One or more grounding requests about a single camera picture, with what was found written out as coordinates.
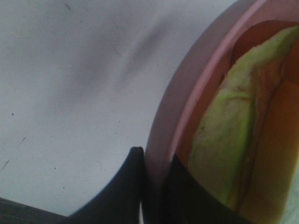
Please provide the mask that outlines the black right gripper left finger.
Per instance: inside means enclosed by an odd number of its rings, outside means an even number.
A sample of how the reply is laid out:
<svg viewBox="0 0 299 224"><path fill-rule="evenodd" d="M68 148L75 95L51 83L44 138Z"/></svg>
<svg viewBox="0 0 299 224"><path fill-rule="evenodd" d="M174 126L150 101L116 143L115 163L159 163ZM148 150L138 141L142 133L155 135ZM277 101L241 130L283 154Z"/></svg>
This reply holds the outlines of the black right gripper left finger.
<svg viewBox="0 0 299 224"><path fill-rule="evenodd" d="M107 186L89 203L66 218L64 224L138 224L144 178L144 151L130 149Z"/></svg>

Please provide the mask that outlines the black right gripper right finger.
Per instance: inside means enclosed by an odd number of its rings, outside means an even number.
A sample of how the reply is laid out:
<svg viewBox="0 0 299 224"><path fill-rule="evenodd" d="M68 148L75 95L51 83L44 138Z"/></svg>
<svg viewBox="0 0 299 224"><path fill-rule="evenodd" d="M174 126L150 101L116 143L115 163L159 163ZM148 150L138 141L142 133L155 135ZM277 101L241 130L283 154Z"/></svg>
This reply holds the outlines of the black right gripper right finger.
<svg viewBox="0 0 299 224"><path fill-rule="evenodd" d="M146 224L247 224L238 215L210 195L177 156L160 187L154 185L145 168L142 214Z"/></svg>

